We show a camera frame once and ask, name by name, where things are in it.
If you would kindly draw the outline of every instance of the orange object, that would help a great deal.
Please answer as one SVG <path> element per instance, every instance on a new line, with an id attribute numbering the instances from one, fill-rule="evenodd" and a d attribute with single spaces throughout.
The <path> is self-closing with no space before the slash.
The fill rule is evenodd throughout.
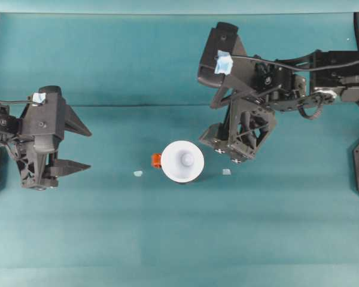
<path id="1" fill-rule="evenodd" d="M 153 154 L 151 156 L 151 166 L 156 169 L 161 168 L 161 154 Z"/>

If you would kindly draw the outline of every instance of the teal backdrop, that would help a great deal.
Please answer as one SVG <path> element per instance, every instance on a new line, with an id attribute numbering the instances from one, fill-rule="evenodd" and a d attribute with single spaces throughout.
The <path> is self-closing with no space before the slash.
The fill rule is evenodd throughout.
<path id="1" fill-rule="evenodd" d="M 55 190 L 21 189 L 2 159 L 0 286 L 359 286 L 356 105 L 316 121 L 277 114 L 257 158 L 239 166 L 199 144 L 206 165 L 192 184 L 150 166 L 152 153 L 197 143 L 223 119 L 208 108 L 214 90 L 196 82 L 220 20 L 240 27 L 250 55 L 356 49 L 351 13 L 0 15 L 0 99 L 60 85 L 93 132 L 66 133 L 59 156 L 92 168 Z"/>

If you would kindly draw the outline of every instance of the screw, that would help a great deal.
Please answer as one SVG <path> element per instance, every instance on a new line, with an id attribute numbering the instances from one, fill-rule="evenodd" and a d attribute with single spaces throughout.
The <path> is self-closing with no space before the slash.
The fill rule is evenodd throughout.
<path id="1" fill-rule="evenodd" d="M 266 79 L 264 79 L 264 84 L 265 85 L 271 84 L 271 77 L 267 77 Z"/>
<path id="2" fill-rule="evenodd" d="M 3 127 L 7 126 L 7 120 L 4 118 L 0 119 L 0 125 L 2 125 Z"/>

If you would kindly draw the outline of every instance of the teal cloth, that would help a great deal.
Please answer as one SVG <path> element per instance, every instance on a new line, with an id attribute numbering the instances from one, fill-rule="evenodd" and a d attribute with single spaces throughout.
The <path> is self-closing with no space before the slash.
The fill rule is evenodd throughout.
<path id="1" fill-rule="evenodd" d="M 153 169 L 150 155 L 197 142 L 222 111 L 75 110 L 93 137 L 67 133 L 60 157 L 90 170 L 56 190 L 22 190 L 7 160 L 0 286 L 359 286 L 356 105 L 328 106 L 316 121 L 277 114 L 257 158 L 240 166 L 199 145 L 205 171 L 188 185 Z"/>
<path id="2" fill-rule="evenodd" d="M 249 55 L 289 59 L 356 50 L 351 13 L 252 16 L 0 15 L 0 98 L 58 84 L 73 105 L 209 104 L 196 81 L 218 21 L 239 26 Z"/>
<path id="3" fill-rule="evenodd" d="M 223 119 L 207 106 L 215 90 L 196 82 L 218 20 L 270 59 L 356 49 L 352 14 L 0 15 L 0 99 L 58 84 L 87 105 L 74 109 L 93 133 L 66 133 L 60 158 L 92 167 L 55 190 L 21 189 L 3 158 L 0 287 L 359 287 L 356 105 L 327 106 L 316 121 L 277 113 L 257 158 L 239 166 L 198 144 L 205 171 L 192 184 L 150 166 L 152 153 L 197 143 Z"/>

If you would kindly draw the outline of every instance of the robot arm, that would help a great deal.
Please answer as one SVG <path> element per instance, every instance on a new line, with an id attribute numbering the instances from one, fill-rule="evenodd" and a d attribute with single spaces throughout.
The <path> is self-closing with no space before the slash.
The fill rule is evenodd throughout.
<path id="1" fill-rule="evenodd" d="M 315 51 L 303 57 L 268 61 L 248 57 L 238 28 L 218 23 L 212 28 L 198 70 L 198 82 L 217 88 L 210 107 L 228 106 L 222 123 L 213 124 L 200 141 L 235 163 L 254 159 L 276 125 L 275 111 L 291 112 L 314 120 L 324 105 L 337 98 L 359 105 L 359 51 Z M 233 60 L 229 73 L 216 74 L 218 51 Z M 306 78 L 296 72 L 309 72 Z M 313 114 L 306 109 L 315 108 Z M 359 146 L 354 151 L 359 190 Z"/>
<path id="2" fill-rule="evenodd" d="M 58 186 L 58 177 L 88 169 L 86 164 L 57 156 L 65 130 L 83 136 L 91 132 L 62 97 L 57 86 L 40 88 L 42 103 L 28 103 L 20 116 L 0 105 L 0 148 L 5 147 L 19 168 L 22 187 L 44 190 Z"/>

